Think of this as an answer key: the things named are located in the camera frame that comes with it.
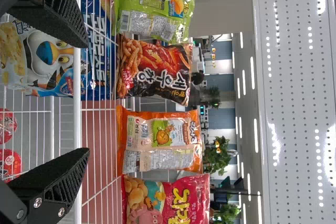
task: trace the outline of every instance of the barcode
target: barcode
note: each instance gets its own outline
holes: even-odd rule
[[[128,20],[130,18],[130,12],[122,11],[121,13],[121,24],[120,24],[120,30],[122,31],[128,31]]]
[[[147,127],[147,125],[142,125],[141,126],[141,137],[142,138],[148,137],[148,127]]]
[[[173,33],[169,30],[165,30],[161,33],[161,37],[164,39],[164,40],[171,40],[172,37],[173,37]]]
[[[127,139],[127,147],[132,147],[133,138],[131,136]]]

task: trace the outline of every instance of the chip bag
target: chip bag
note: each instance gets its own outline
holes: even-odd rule
[[[81,49],[81,99],[110,99],[114,44],[110,42],[113,0],[81,0],[89,48]],[[0,24],[2,81],[37,97],[73,96],[74,47],[11,17]]]
[[[197,111],[131,112],[117,106],[118,174],[152,169],[202,173]]]
[[[195,0],[116,0],[117,33],[182,43],[188,39],[194,8]]]
[[[188,106],[192,44],[157,46],[119,36],[117,97],[155,94]]]
[[[123,224],[208,224],[209,174],[174,183],[122,177]]]
[[[5,183],[17,178],[22,172],[22,161],[19,154],[9,149],[2,149],[0,147],[0,180]]]

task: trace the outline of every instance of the ceiling light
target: ceiling light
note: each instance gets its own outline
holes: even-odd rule
[[[251,57],[251,81],[252,81],[252,89],[255,88],[255,83],[254,83],[254,61],[253,57]]]
[[[263,213],[262,213],[262,210],[261,210],[261,196],[260,196],[260,192],[258,192],[258,216],[259,216],[259,224],[263,224],[262,222],[262,216],[263,216]]]
[[[242,127],[241,127],[241,126],[242,126],[242,125],[241,125],[241,124],[242,124],[242,123],[241,123],[241,122],[242,122],[241,120],[242,120],[242,118],[239,117],[239,137],[240,137],[240,138],[243,138],[243,130],[242,130]]]
[[[246,223],[246,206],[245,206],[245,203],[243,203],[243,216],[244,216],[244,224],[247,224]]]
[[[246,95],[245,70],[243,69],[243,94]]]
[[[239,78],[237,78],[237,88],[238,88],[238,99],[240,99],[240,82],[239,82]]]
[[[244,47],[244,42],[243,42],[243,33],[240,32],[240,48]]]
[[[241,203],[242,203],[242,196],[240,195],[240,193],[239,193],[238,199],[239,199],[238,208],[240,209],[241,208]]]
[[[256,150],[256,153],[259,152],[259,145],[258,145],[258,124],[257,119],[254,118],[254,147]]]
[[[244,179],[244,163],[241,163],[242,179]]]
[[[238,135],[238,117],[236,117],[236,134]]]
[[[232,65],[233,69],[235,69],[235,52],[232,52]]]
[[[239,163],[239,155],[237,155],[237,168],[238,168],[238,173],[240,173],[240,167],[239,167],[240,163]]]
[[[247,192],[248,192],[248,194],[251,194],[250,173],[247,174]],[[248,196],[248,201],[251,201],[251,195]]]

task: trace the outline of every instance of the pegboard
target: pegboard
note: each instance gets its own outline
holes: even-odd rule
[[[328,0],[257,0],[260,116],[271,223],[336,221],[335,96]]]

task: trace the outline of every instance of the cartoon character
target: cartoon character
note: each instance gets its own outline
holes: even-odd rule
[[[163,222],[160,211],[156,209],[148,210],[146,205],[138,210],[132,210],[129,219],[131,224],[162,224]]]
[[[156,134],[156,140],[159,145],[163,145],[169,142],[170,139],[170,132],[176,130],[174,124],[168,125],[165,130],[159,130]]]
[[[54,89],[64,73],[73,66],[73,47],[41,31],[32,32],[24,40],[24,46],[27,55],[27,82],[31,87]]]

